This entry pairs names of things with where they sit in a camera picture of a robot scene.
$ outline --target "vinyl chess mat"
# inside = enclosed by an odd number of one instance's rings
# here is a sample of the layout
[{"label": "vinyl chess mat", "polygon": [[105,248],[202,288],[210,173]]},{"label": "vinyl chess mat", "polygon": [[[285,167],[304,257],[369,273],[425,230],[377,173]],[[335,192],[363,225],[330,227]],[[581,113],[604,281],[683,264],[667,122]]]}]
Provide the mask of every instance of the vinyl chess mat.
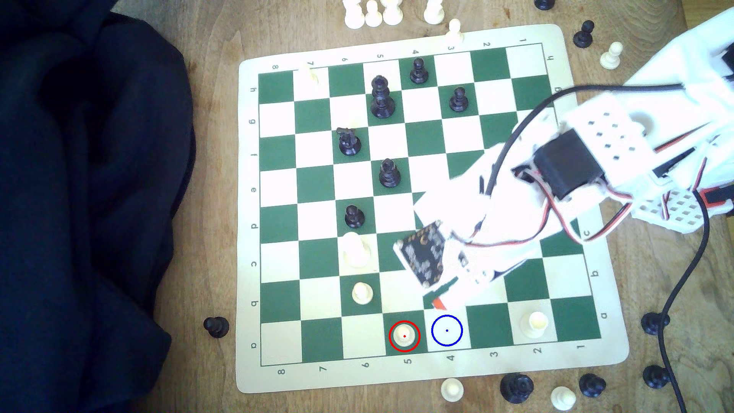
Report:
[{"label": "vinyl chess mat", "polygon": [[[422,57],[429,80],[413,84]],[[299,69],[318,76],[309,84]],[[395,113],[375,118],[371,80],[389,81]],[[423,37],[247,60],[239,71],[239,195],[236,377],[242,392],[275,392],[477,376],[621,362],[628,355],[606,241],[581,247],[565,234],[542,255],[467,302],[442,312],[421,295],[393,243],[422,228],[413,204],[466,171],[554,90],[573,84],[564,38],[554,25],[465,33],[462,44]],[[463,86],[470,106],[448,100]],[[556,117],[575,107],[557,101]],[[356,130],[361,151],[344,156],[337,127]],[[383,187],[379,164],[394,160],[401,183]],[[354,204],[366,221],[344,223]],[[577,230],[602,225],[598,210]],[[356,231],[371,251],[348,266],[341,236]],[[372,301],[352,299],[358,281]],[[544,312],[550,325],[525,337],[519,319]],[[409,352],[388,333],[413,323]]]}]

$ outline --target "white chess piece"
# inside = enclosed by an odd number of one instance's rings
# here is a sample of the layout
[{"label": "white chess piece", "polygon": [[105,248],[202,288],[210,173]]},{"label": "white chess piece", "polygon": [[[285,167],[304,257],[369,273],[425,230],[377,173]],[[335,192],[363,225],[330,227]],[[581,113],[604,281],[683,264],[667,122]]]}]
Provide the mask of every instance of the white chess piece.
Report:
[{"label": "white chess piece", "polygon": [[545,329],[548,327],[548,316],[541,313],[540,311],[526,314],[520,319],[520,330],[527,337],[536,339],[545,333]]},{"label": "white chess piece", "polygon": [[357,304],[368,304],[370,301],[372,301],[373,296],[374,292],[372,291],[372,287],[370,287],[370,285],[365,282],[358,282],[352,288],[352,298]]},{"label": "white chess piece", "polygon": [[458,18],[452,18],[448,22],[448,33],[444,38],[449,46],[458,46],[464,41],[464,33],[461,33],[461,22]]},{"label": "white chess piece", "polygon": [[377,27],[382,24],[382,14],[377,11],[377,1],[367,1],[367,14],[365,15],[365,23],[370,27]]},{"label": "white chess piece", "polygon": [[423,12],[423,19],[428,24],[439,24],[443,21],[446,14],[443,12],[443,0],[428,0],[426,10]]},{"label": "white chess piece", "polygon": [[550,402],[558,410],[571,410],[576,403],[576,394],[568,387],[556,387],[550,393]]},{"label": "white chess piece", "polygon": [[609,45],[609,51],[602,53],[599,63],[605,69],[610,71],[614,70],[619,66],[619,54],[624,50],[624,46],[620,42],[613,42]]},{"label": "white chess piece", "polygon": [[385,24],[395,26],[403,21],[403,11],[400,10],[400,1],[398,0],[382,0],[385,11],[382,12],[382,19]]},{"label": "white chess piece", "polygon": [[446,401],[459,401],[464,395],[464,385],[453,377],[447,378],[441,383],[441,395]]},{"label": "white chess piece", "polygon": [[350,29],[359,29],[364,26],[365,15],[362,14],[362,6],[360,0],[342,0],[346,14],[344,15],[344,23]]}]

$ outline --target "white pawn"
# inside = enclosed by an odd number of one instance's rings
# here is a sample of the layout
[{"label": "white pawn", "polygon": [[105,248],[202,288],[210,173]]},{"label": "white pawn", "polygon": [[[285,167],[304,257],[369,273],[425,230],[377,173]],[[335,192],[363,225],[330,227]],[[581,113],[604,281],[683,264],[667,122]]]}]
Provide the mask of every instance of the white pawn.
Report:
[{"label": "white pawn", "polygon": [[619,54],[624,48],[620,42],[613,42],[609,45],[609,51],[605,51],[599,59],[601,66],[610,71],[616,69],[619,66]]},{"label": "white pawn", "polygon": [[461,33],[461,22],[458,18],[452,18],[448,22],[448,33],[444,37],[449,46],[458,46],[464,41],[464,33]]},{"label": "white pawn", "polygon": [[428,0],[426,11],[423,12],[423,19],[428,24],[439,24],[443,21],[446,14],[443,12],[443,0]]},{"label": "white pawn", "polygon": [[344,16],[346,26],[350,29],[359,29],[364,26],[365,15],[362,14],[360,0],[342,0],[342,3],[344,3],[344,9],[346,9]]},{"label": "white pawn", "polygon": [[385,24],[395,26],[403,21],[403,11],[400,10],[400,3],[398,0],[382,0],[382,5],[385,6],[382,19],[385,20]]},{"label": "white pawn", "polygon": [[367,1],[367,14],[365,15],[365,23],[370,27],[377,27],[382,23],[382,14],[377,11],[377,1]]}]

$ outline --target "white square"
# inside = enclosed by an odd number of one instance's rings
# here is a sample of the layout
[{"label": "white square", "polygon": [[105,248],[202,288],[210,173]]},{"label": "white square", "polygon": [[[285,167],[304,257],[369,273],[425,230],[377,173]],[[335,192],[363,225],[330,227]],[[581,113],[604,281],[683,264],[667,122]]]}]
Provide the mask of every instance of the white square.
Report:
[{"label": "white square", "polygon": [[301,322],[283,321],[260,324],[260,351],[263,366],[300,363]]},{"label": "white square", "polygon": [[341,317],[339,277],[300,281],[301,320]]},{"label": "white square", "polygon": [[379,274],[379,293],[382,298],[383,313],[422,310],[421,291],[422,288],[415,279],[415,275],[408,270]]},{"label": "white square", "polygon": [[296,133],[296,109],[293,102],[260,105],[260,137]]},{"label": "white square", "polygon": [[[509,310],[509,323],[512,327],[512,341],[515,344],[558,341],[558,337],[556,336],[556,324],[553,321],[553,308],[551,307],[550,299],[514,301],[507,303],[507,309]],[[523,317],[536,311],[540,311],[548,317],[548,327],[545,329],[542,336],[538,338],[530,338],[520,330],[520,323],[523,322]]]},{"label": "white square", "polygon": [[436,82],[438,86],[460,85],[474,82],[474,71],[471,65],[471,54],[463,53],[436,54],[433,56],[436,65]]},{"label": "white square", "polygon": [[378,234],[414,230],[413,194],[398,193],[374,197],[374,225]]},{"label": "white square", "polygon": [[438,87],[403,90],[405,122],[436,121],[441,119]]},{"label": "white square", "polygon": [[377,256],[377,234],[360,235],[362,244],[369,249],[369,261],[363,267],[352,267],[344,257],[344,238],[336,241],[339,248],[339,275],[354,276],[357,274],[373,274],[379,272],[379,257]]},{"label": "white square", "polygon": [[298,241],[262,244],[260,277],[262,282],[297,280],[300,277]]},{"label": "white square", "polygon": [[333,164],[333,140],[331,131],[296,134],[296,168]]},{"label": "white square", "polygon": [[548,295],[551,298],[583,297],[592,294],[583,254],[543,258]]},{"label": "white square", "polygon": [[381,74],[388,80],[390,91],[401,90],[400,64],[397,60],[364,63],[365,93],[372,93],[372,79]]},{"label": "white square", "polygon": [[[458,321],[452,317],[444,317],[449,315],[457,318]],[[428,344],[428,351],[471,348],[469,329],[467,328],[469,321],[466,318],[466,307],[457,307],[448,311],[427,309],[423,311],[423,316],[426,320],[426,343]]]},{"label": "white square", "polygon": [[372,196],[372,164],[369,161],[334,164],[336,199]]},{"label": "white square", "polygon": [[345,359],[385,355],[385,325],[382,314],[341,318],[341,342]]},{"label": "white square", "polygon": [[260,206],[291,205],[298,202],[296,169],[260,172]]},{"label": "white square", "polygon": [[510,77],[539,76],[546,74],[543,47],[537,44],[513,46],[505,49]]},{"label": "white square", "polygon": [[329,97],[329,68],[311,69],[311,73],[319,78],[318,82],[310,79],[309,73],[303,73],[306,67],[293,72],[293,99],[309,101]]},{"label": "white square", "polygon": [[410,167],[410,188],[413,192],[425,192],[448,184],[446,154],[409,157],[408,166]]},{"label": "white square", "polygon": [[476,107],[480,115],[516,112],[512,79],[488,80],[474,84]]},{"label": "white square", "polygon": [[298,204],[298,239],[336,238],[336,202]]},{"label": "white square", "polygon": [[447,153],[484,150],[479,116],[443,119],[441,123]]},{"label": "white square", "polygon": [[367,98],[365,95],[338,96],[329,100],[331,129],[367,127]]},{"label": "white square", "polygon": [[408,157],[405,123],[370,126],[368,129],[370,159],[381,161],[385,158],[397,159]]}]

